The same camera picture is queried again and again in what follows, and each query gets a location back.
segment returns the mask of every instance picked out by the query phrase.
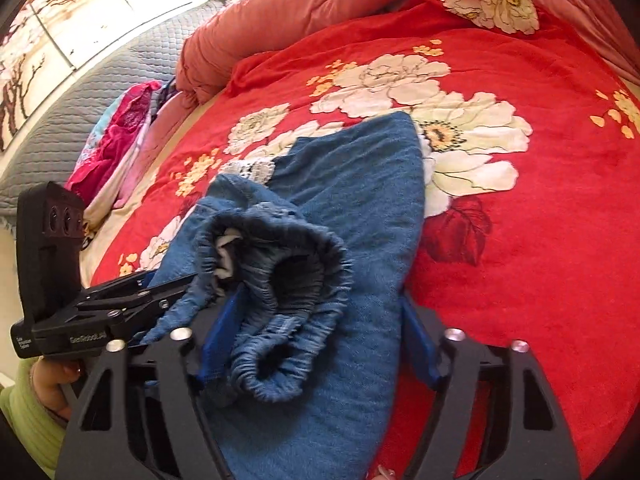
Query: quilted fabric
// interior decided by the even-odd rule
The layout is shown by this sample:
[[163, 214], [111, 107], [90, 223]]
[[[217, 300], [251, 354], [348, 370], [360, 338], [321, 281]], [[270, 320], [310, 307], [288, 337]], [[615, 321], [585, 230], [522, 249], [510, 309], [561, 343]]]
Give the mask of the quilted fabric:
[[209, 0], [140, 34], [108, 56], [46, 111], [0, 180], [0, 216], [15, 226], [18, 195], [34, 184], [64, 184], [94, 124], [128, 87], [169, 81], [184, 40], [230, 0]]

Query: silver screw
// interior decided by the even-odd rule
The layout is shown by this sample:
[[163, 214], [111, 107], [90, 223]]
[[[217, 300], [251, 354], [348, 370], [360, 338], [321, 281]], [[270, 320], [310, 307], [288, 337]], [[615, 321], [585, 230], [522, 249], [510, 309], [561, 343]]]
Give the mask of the silver screw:
[[450, 341], [462, 341], [466, 338], [466, 334], [459, 328], [447, 328], [444, 331], [444, 337]]
[[516, 341], [511, 343], [511, 350], [514, 352], [520, 352], [521, 354], [526, 354], [529, 351], [529, 343], [516, 339]]
[[169, 334], [169, 337], [174, 341], [184, 341], [185, 339], [190, 338], [192, 333], [193, 332], [191, 331], [191, 328], [187, 328], [184, 326], [182, 328], [176, 328], [175, 330], [173, 330]]
[[107, 352], [119, 352], [124, 350], [127, 344], [122, 339], [112, 339], [107, 343]]

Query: magenta cloth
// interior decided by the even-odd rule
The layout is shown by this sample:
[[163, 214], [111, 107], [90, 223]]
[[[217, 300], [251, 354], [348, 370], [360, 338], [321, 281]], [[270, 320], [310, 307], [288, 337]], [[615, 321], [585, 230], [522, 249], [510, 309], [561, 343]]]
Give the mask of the magenta cloth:
[[178, 92], [164, 104], [158, 112], [156, 120], [146, 133], [146, 137], [140, 147], [140, 153], [133, 162], [132, 167], [127, 171], [127, 176], [120, 186], [118, 198], [113, 205], [114, 209], [120, 209], [127, 203], [136, 186], [142, 180], [149, 167], [151, 167], [153, 161], [156, 160], [167, 141], [173, 137], [178, 127], [194, 109], [193, 103], [185, 99], [182, 92]]
[[94, 152], [66, 181], [65, 187], [85, 205], [93, 201], [136, 140], [149, 112], [152, 93], [161, 86], [159, 81], [149, 81], [127, 90]]
[[[239, 0], [186, 40], [177, 87], [193, 103], [204, 104], [226, 86], [241, 59], [281, 50], [329, 25], [375, 14], [398, 1]], [[618, 75], [640, 84], [638, 46], [609, 0], [534, 1], [571, 23]]]

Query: floral blanket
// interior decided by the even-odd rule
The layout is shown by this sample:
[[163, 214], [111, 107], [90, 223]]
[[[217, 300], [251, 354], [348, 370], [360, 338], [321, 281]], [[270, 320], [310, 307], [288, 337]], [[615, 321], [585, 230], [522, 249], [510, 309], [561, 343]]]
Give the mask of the floral blanket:
[[[587, 476], [637, 402], [640, 342], [616, 334], [640, 324], [640, 110], [531, 0], [412, 0], [239, 63], [160, 165], [93, 282], [157, 267], [219, 172], [268, 186], [273, 159], [299, 137], [399, 108], [414, 119], [425, 174], [409, 289], [480, 341], [530, 343]], [[430, 402], [404, 369], [372, 466], [406, 467]], [[481, 432], [479, 422], [472, 444]]]

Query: bed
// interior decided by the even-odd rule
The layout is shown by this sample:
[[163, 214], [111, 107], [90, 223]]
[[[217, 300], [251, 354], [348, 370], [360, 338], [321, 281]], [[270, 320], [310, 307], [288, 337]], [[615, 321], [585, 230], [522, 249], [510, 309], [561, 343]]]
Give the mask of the bed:
[[[640, 177], [640, 96], [544, 7], [517, 0], [516, 14], [487, 11], [503, 1], [409, 0], [239, 62], [83, 251], [84, 282], [158, 267], [218, 174], [268, 187], [274, 159], [297, 140], [405, 111], [426, 174], [407, 287], [478, 340], [528, 341], [582, 476], [613, 478], [606, 457], [637, 441], [638, 206], [629, 197]], [[623, 17], [637, 8], [612, 1]], [[632, 18], [627, 25], [638, 33]], [[431, 400], [402, 365], [382, 446], [363, 460], [401, 474]], [[460, 474], [473, 469], [481, 433], [479, 422]]]

